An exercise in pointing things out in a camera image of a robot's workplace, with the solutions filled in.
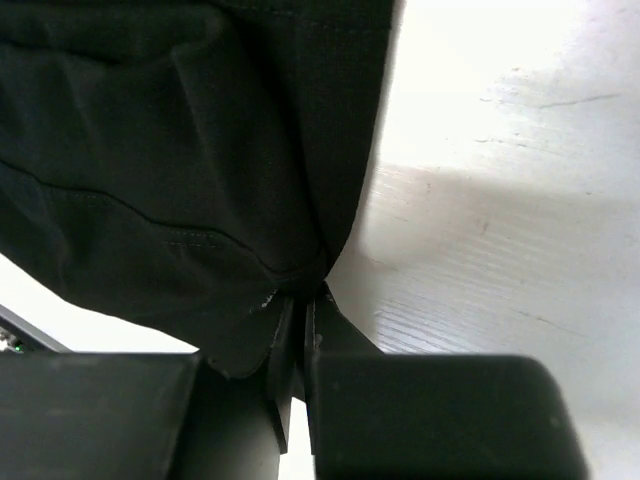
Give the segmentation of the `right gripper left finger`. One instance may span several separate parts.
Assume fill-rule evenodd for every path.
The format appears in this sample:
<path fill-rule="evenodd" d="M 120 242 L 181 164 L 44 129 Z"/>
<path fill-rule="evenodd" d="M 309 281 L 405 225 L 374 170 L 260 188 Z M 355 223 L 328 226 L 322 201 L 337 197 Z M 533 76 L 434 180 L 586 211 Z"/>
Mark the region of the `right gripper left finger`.
<path fill-rule="evenodd" d="M 16 354 L 1 348 L 5 479 L 274 479 L 296 383 L 291 300 L 248 376 L 197 354 Z"/>

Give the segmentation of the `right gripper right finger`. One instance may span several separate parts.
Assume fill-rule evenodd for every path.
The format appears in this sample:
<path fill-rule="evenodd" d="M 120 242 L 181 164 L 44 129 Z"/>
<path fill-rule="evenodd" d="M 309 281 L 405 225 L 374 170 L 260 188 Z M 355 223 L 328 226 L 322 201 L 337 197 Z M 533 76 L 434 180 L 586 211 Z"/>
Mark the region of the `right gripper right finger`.
<path fill-rule="evenodd" d="M 305 319 L 320 479 L 585 479 L 561 390 L 517 355 L 389 354 L 322 286 Z"/>

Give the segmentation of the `black skirt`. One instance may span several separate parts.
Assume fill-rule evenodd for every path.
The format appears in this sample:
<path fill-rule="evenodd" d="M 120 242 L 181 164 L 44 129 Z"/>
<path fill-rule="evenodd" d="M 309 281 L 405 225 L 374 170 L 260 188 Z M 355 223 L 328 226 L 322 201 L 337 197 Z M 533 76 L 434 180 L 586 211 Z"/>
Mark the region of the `black skirt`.
<path fill-rule="evenodd" d="M 1 252 L 242 378 L 357 210 L 390 1 L 5 1 Z"/>

